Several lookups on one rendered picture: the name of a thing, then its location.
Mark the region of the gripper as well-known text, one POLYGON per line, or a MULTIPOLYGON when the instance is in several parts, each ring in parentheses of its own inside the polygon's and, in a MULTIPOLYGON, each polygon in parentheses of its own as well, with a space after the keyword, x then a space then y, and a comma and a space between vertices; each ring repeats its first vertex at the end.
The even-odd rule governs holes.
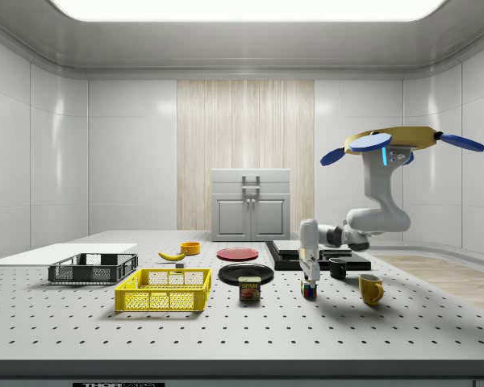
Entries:
POLYGON ((305 279, 311 288, 316 287, 316 282, 320 279, 320 266, 317 260, 308 259, 307 261, 300 259, 299 264, 304 272, 305 279))

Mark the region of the black mug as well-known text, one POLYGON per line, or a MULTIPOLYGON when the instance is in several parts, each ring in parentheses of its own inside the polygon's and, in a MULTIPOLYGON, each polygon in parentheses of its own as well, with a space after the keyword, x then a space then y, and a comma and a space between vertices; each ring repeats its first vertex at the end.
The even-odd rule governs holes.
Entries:
POLYGON ((347 275, 347 261, 341 258, 330 258, 329 269, 332 278, 343 280, 347 275))

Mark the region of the yellow mug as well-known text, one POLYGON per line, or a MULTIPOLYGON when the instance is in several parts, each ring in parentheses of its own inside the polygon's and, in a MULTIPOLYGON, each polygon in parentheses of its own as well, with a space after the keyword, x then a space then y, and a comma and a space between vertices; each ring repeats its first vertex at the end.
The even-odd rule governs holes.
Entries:
POLYGON ((384 295, 382 279, 373 274, 360 274, 358 282, 363 302, 376 306, 384 295))

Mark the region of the flat-sided can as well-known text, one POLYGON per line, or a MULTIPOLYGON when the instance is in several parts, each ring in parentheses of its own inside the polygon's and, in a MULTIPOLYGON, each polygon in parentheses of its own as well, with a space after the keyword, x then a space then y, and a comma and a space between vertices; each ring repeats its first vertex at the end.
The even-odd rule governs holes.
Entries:
POLYGON ((238 284, 241 301, 259 301, 261 299, 261 277, 239 277, 238 284))

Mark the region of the red plate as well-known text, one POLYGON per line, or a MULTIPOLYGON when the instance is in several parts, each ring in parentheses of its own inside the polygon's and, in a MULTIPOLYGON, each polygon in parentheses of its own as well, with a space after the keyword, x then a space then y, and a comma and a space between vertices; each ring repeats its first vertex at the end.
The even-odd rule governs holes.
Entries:
POLYGON ((258 256, 259 252, 251 248, 224 248, 217 251, 219 259, 233 262, 255 260, 258 256))

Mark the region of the black plate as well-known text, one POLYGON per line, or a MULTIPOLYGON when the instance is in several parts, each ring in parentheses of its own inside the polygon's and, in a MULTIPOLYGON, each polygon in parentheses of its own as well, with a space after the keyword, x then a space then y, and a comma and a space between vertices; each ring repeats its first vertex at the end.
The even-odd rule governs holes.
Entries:
POLYGON ((273 280, 274 271, 262 264, 238 263, 223 266, 219 270, 219 279, 229 285, 238 285, 239 277, 259 277, 261 284, 273 280))

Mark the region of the white cabinet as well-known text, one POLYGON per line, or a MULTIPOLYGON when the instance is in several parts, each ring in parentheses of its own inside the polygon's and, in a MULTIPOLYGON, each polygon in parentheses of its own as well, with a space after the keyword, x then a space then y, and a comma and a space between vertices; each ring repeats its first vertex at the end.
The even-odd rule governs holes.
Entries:
POLYGON ((212 169, 211 238, 290 238, 289 169, 212 169))

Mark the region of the yellow basket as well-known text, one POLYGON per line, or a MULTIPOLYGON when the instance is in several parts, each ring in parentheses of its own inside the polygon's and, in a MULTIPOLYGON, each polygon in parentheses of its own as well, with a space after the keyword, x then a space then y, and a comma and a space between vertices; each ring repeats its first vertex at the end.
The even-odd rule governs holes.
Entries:
POLYGON ((115 287, 117 311, 202 311, 209 268, 141 268, 115 287))

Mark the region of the dark grey basket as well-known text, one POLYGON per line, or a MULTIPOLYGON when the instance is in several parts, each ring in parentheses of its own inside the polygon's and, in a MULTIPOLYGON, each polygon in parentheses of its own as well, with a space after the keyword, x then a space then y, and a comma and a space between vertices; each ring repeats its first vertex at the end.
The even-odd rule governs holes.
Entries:
POLYGON ((51 264, 48 280, 61 284, 115 284, 137 266, 137 254, 80 253, 51 264))

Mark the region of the white board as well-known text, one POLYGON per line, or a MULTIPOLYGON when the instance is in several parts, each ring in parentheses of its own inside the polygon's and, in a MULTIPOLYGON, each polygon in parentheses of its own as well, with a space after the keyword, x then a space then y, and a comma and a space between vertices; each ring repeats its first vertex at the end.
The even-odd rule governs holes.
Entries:
POLYGON ((0 265, 50 265, 79 253, 121 253, 136 243, 55 243, 0 259, 0 265))

